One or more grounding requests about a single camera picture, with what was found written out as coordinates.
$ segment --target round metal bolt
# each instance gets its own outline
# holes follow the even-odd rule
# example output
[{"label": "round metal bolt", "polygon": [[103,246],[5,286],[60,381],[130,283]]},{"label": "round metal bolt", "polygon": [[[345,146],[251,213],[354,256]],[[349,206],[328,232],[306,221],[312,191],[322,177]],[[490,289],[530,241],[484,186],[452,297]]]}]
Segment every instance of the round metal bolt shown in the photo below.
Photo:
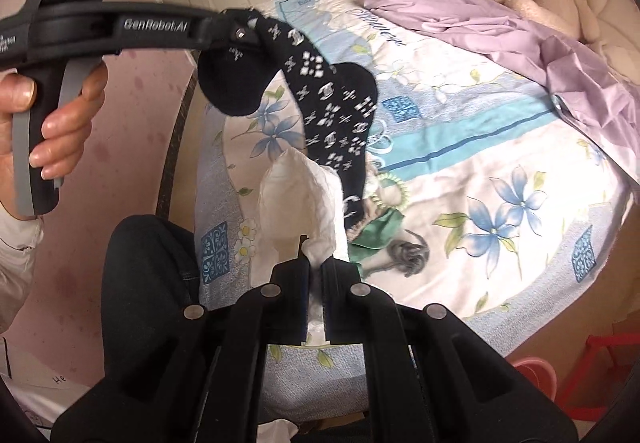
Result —
[{"label": "round metal bolt", "polygon": [[191,304],[184,309],[184,317],[189,320],[197,320],[204,315],[204,307],[200,304]]},{"label": "round metal bolt", "polygon": [[260,288],[263,297],[277,297],[281,291],[277,284],[265,284]]},{"label": "round metal bolt", "polygon": [[351,286],[351,293],[356,297],[366,297],[369,293],[371,293],[371,288],[364,282],[358,282],[357,284]]},{"label": "round metal bolt", "polygon": [[442,304],[431,304],[427,307],[427,314],[431,318],[440,320],[447,316],[447,309]]}]

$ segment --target blue square pattern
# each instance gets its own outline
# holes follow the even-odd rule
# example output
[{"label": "blue square pattern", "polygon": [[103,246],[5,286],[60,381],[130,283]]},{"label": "blue square pattern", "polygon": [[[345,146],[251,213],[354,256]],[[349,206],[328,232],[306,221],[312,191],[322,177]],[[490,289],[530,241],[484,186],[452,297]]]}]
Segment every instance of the blue square pattern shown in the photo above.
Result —
[{"label": "blue square pattern", "polygon": [[571,254],[571,264],[574,266],[575,280],[577,282],[582,282],[582,279],[596,265],[596,255],[593,253],[593,246],[591,246],[592,230],[593,225],[584,231],[580,239],[575,241],[574,253]]},{"label": "blue square pattern", "polygon": [[393,115],[394,119],[400,123],[412,118],[421,118],[420,109],[415,105],[414,100],[408,96],[396,96],[382,102],[382,105]]},{"label": "blue square pattern", "polygon": [[229,241],[226,221],[207,232],[202,240],[202,283],[229,273]]}]

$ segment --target pink bucket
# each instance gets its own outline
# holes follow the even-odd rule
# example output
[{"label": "pink bucket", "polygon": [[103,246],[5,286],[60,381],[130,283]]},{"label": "pink bucket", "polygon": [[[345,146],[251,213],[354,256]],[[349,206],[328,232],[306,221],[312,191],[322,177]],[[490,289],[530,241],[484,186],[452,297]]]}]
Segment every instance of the pink bucket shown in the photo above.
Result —
[{"label": "pink bucket", "polygon": [[556,370],[549,362],[541,358],[529,357],[513,362],[512,365],[551,401],[556,399],[558,377]]}]

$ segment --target black sock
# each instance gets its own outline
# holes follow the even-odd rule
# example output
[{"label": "black sock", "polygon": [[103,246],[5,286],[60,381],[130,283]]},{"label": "black sock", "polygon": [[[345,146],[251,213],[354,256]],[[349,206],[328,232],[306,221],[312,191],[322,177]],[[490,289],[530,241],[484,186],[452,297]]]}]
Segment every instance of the black sock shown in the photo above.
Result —
[{"label": "black sock", "polygon": [[331,65],[309,39],[287,23],[254,10],[230,10],[254,28],[262,53],[236,47],[204,52],[198,62],[200,85],[220,111],[245,116],[260,105],[278,69],[304,120],[309,158],[337,171],[344,192],[348,229],[364,215],[365,149],[378,101],[376,81],[351,63]]}]

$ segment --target dark jeans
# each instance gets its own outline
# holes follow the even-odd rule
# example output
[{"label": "dark jeans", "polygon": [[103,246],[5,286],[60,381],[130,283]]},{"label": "dark jeans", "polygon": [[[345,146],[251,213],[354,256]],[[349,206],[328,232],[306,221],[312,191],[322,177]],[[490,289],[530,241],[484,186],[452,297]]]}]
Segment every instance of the dark jeans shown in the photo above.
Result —
[{"label": "dark jeans", "polygon": [[105,372],[197,303],[199,286],[193,233],[156,216],[124,219],[111,235],[102,276]]}]

